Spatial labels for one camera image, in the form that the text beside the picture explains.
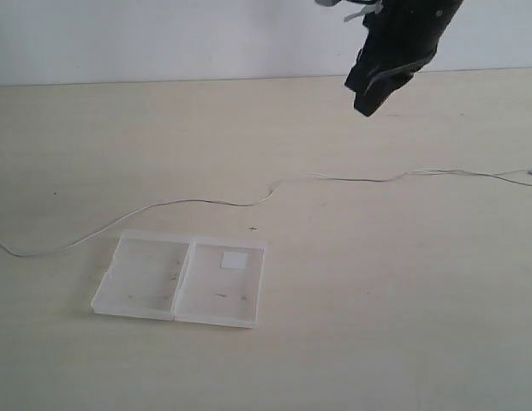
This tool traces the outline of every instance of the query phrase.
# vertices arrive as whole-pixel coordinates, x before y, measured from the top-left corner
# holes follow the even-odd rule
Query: plastic box lid
[[[253,328],[264,241],[125,230],[95,313]]]

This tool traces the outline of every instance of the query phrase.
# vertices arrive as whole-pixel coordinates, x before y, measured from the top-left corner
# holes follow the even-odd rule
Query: thin white cable
[[[249,203],[236,203],[231,201],[225,201],[225,200],[209,200],[209,199],[181,199],[181,200],[170,200],[170,201],[164,201],[156,204],[146,205],[141,208],[137,208],[136,210],[133,210],[131,212],[128,212],[126,214],[123,214],[121,217],[116,218],[112,222],[106,224],[101,229],[97,229],[96,231],[93,231],[92,233],[88,235],[84,235],[78,240],[72,241],[69,244],[66,244],[64,246],[55,247],[49,250],[44,251],[38,251],[38,252],[32,252],[32,253],[21,253],[16,252],[12,248],[8,247],[4,244],[4,242],[0,241],[0,248],[14,256],[14,257],[38,257],[42,255],[52,254],[52,253],[59,253],[61,251],[67,250],[69,248],[78,246],[82,242],[89,240],[96,235],[102,234],[104,231],[110,229],[114,225],[119,224],[121,221],[126,220],[129,217],[132,217],[135,214],[139,214],[141,212],[144,212],[146,210],[150,210],[155,207],[160,206],[171,206],[174,204],[181,204],[181,203],[207,203],[207,204],[218,204],[221,206],[234,206],[234,207],[252,207],[257,206],[258,204],[261,204],[265,201],[268,201],[276,192],[277,190],[286,182],[291,182],[294,180],[302,179],[302,178],[309,178],[313,177],[318,180],[330,180],[330,181],[338,181],[338,182],[394,182],[396,180],[400,180],[402,178],[408,177],[408,176],[444,176],[444,175],[454,175],[454,176],[479,176],[479,177],[490,177],[495,178],[497,180],[501,180],[503,182],[509,182],[511,184],[517,184],[520,186],[525,187],[532,187],[532,183],[530,182],[520,182],[519,180],[513,180],[511,178],[507,178],[505,176],[511,175],[511,174],[518,174],[518,173],[528,173],[532,175],[532,170],[513,170],[513,171],[506,171],[503,173],[481,173],[481,172],[475,172],[475,171],[467,171],[467,170],[441,170],[441,169],[418,169],[418,170],[412,170],[407,171],[403,174],[398,174],[396,176],[386,178],[386,179],[372,179],[372,178],[347,178],[347,177],[336,177],[336,176],[329,176],[327,174],[321,174],[321,173],[302,173],[300,175],[285,178],[279,182],[274,183],[269,190],[269,194],[265,196],[264,198],[256,201],[252,201]]]

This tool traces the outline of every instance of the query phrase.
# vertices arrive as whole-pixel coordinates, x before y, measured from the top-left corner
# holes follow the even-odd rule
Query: wooden table
[[[369,119],[342,84],[0,88],[0,238],[54,247],[303,171],[532,168],[532,69],[421,74]],[[269,241],[258,327],[93,314],[126,228]],[[15,409],[532,411],[532,188],[298,181],[47,257],[0,251],[0,410]]]

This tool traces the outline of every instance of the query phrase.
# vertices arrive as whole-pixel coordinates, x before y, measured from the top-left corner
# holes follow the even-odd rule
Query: white square
[[[222,255],[222,268],[229,270],[244,270],[247,268],[247,253],[234,253],[232,251],[226,251]]]

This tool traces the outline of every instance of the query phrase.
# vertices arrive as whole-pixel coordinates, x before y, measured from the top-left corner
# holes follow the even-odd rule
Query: hinged plastic container
[[[253,328],[266,244],[125,230],[95,313]]]

